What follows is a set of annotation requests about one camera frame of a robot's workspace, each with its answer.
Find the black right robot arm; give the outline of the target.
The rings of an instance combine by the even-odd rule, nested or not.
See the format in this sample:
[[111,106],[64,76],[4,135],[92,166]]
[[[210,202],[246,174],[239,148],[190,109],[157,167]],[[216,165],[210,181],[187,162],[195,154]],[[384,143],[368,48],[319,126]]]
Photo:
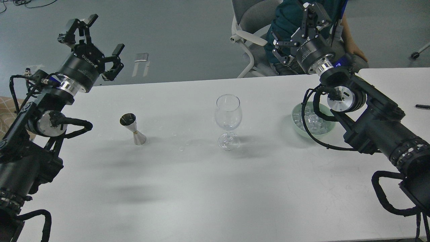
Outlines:
[[376,171],[371,179],[380,204],[395,215],[416,216],[429,238],[429,143],[401,124],[404,112],[371,84],[357,76],[367,59],[354,42],[344,15],[346,0],[283,0],[267,33],[267,58],[280,75],[314,74],[320,84],[309,89],[313,110],[345,129],[349,148],[328,149],[382,153],[398,172]]

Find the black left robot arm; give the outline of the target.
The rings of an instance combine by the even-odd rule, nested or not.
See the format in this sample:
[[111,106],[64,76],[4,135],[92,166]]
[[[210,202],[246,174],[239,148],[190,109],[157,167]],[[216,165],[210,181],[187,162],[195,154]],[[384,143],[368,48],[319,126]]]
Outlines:
[[98,15],[87,21],[69,20],[58,42],[71,48],[59,70],[48,74],[12,75],[9,88],[17,117],[1,140],[1,241],[16,242],[28,219],[44,216],[42,242],[49,241],[52,216],[44,209],[20,214],[42,184],[50,183],[63,168],[59,157],[65,139],[92,130],[86,120],[66,117],[62,110],[74,103],[78,92],[90,92],[99,76],[113,81],[124,64],[120,43],[110,56],[92,43],[90,27]]

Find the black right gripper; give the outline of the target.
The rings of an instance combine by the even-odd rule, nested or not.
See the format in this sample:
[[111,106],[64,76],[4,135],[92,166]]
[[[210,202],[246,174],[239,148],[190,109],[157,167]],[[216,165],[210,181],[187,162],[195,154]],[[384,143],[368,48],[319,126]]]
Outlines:
[[301,31],[292,34],[290,40],[281,40],[272,32],[274,38],[272,53],[283,65],[290,65],[296,58],[305,74],[322,75],[334,67],[331,61],[335,53],[326,40],[318,35],[322,29],[331,26],[333,20],[321,3],[304,2],[301,6],[303,9]]

